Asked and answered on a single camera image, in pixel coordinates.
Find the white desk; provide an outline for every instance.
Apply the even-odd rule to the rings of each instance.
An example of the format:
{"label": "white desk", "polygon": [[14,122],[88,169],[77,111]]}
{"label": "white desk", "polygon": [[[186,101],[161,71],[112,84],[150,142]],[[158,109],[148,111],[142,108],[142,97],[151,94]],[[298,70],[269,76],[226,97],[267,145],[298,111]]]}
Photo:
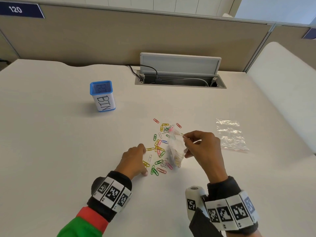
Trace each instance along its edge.
{"label": "white desk", "polygon": [[[223,156],[261,217],[260,231],[314,236],[315,156],[247,74],[219,74],[227,89],[134,85],[130,69],[114,65],[17,60],[1,71],[0,236],[56,236],[124,151],[152,147],[153,118],[179,123],[183,133],[216,134],[215,118],[239,121],[250,151]],[[89,83],[99,80],[112,81],[116,110],[97,112]],[[192,236],[184,190],[206,184],[194,158],[166,175],[136,177],[105,236]]]}

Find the green sleeve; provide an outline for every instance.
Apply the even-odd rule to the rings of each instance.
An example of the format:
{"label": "green sleeve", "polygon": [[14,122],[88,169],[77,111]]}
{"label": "green sleeve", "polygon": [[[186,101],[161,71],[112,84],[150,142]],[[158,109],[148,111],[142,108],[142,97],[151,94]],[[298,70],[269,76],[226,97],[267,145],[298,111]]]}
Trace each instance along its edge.
{"label": "green sleeve", "polygon": [[70,221],[57,237],[102,237],[101,231],[80,217]]}

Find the left hand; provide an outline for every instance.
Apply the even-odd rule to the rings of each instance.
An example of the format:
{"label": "left hand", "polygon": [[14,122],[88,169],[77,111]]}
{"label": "left hand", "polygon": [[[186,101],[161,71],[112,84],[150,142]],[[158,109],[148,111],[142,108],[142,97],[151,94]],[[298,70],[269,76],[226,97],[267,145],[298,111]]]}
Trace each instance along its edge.
{"label": "left hand", "polygon": [[115,171],[126,175],[130,180],[140,173],[147,176],[148,171],[143,164],[143,154],[145,153],[146,148],[143,144],[129,148],[127,152],[123,153],[122,159]]}

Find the red cuff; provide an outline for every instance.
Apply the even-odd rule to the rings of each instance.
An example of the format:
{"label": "red cuff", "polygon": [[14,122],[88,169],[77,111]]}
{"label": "red cuff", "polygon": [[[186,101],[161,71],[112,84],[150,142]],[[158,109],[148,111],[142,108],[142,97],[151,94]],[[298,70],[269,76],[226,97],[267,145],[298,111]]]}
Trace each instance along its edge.
{"label": "red cuff", "polygon": [[76,217],[80,217],[93,225],[103,234],[107,225],[109,224],[106,219],[104,219],[101,215],[99,215],[94,210],[90,209],[89,207],[83,207]]}

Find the plastic bag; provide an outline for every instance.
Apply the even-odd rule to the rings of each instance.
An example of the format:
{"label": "plastic bag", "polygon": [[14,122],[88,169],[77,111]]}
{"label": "plastic bag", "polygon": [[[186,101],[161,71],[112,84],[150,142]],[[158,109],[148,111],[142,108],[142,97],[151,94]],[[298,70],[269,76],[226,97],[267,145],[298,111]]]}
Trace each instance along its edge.
{"label": "plastic bag", "polygon": [[175,164],[178,168],[180,168],[184,154],[187,152],[182,134],[176,130],[176,128],[173,128],[168,135],[168,144],[170,148],[172,164]]}
{"label": "plastic bag", "polygon": [[216,127],[221,139],[221,147],[230,150],[249,150],[238,121],[216,118]]}

